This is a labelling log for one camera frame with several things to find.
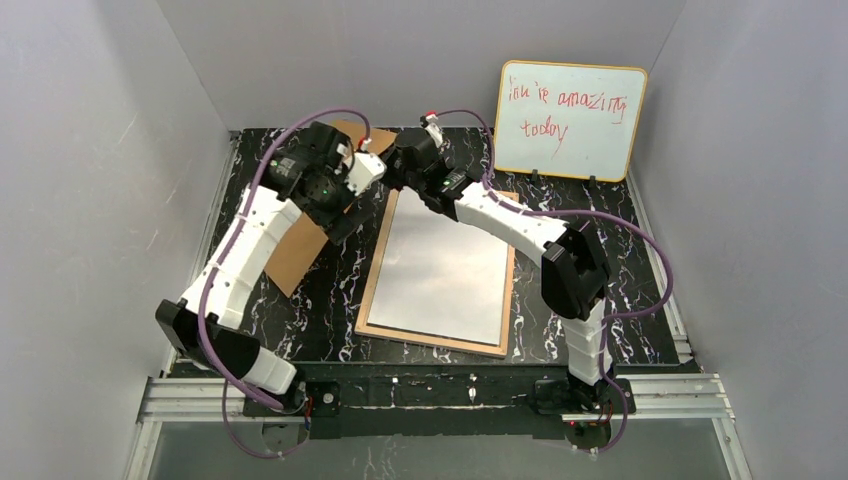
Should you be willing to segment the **brown cardboard backing board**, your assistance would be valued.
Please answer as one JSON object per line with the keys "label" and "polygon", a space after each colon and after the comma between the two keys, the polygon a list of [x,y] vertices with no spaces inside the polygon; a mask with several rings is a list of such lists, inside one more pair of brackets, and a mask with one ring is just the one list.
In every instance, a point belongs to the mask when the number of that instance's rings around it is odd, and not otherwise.
{"label": "brown cardboard backing board", "polygon": [[[330,125],[351,140],[365,133],[364,124],[359,122],[334,120]],[[369,151],[380,154],[387,151],[398,132],[377,128],[371,135]],[[291,298],[327,242],[323,230],[304,213],[286,231],[267,261],[264,273],[287,298]]]}

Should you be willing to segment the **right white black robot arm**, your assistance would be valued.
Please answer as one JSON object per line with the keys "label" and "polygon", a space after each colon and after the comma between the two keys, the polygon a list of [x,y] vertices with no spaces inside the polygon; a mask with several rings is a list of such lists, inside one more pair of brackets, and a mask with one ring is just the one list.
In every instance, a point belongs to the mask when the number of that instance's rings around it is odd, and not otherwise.
{"label": "right white black robot arm", "polygon": [[604,316],[611,267],[592,224],[531,215],[492,188],[482,167],[448,159],[442,136],[430,129],[402,131],[380,158],[384,185],[413,191],[432,212],[490,234],[540,268],[541,297],[566,331],[566,397],[573,409],[597,411],[608,422],[614,372]]}

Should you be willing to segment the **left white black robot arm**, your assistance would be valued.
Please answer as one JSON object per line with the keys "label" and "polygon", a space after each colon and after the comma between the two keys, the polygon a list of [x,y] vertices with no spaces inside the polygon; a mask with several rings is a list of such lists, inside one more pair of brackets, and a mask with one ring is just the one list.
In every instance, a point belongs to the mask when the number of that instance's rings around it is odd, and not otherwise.
{"label": "left white black robot arm", "polygon": [[161,301],[155,319],[174,349],[283,412],[298,375],[289,361],[241,332],[255,284],[287,232],[309,219],[333,242],[356,228],[349,208],[380,180],[385,163],[370,150],[372,130],[350,135],[313,121],[285,147],[284,132],[264,154],[221,242],[191,285]]}

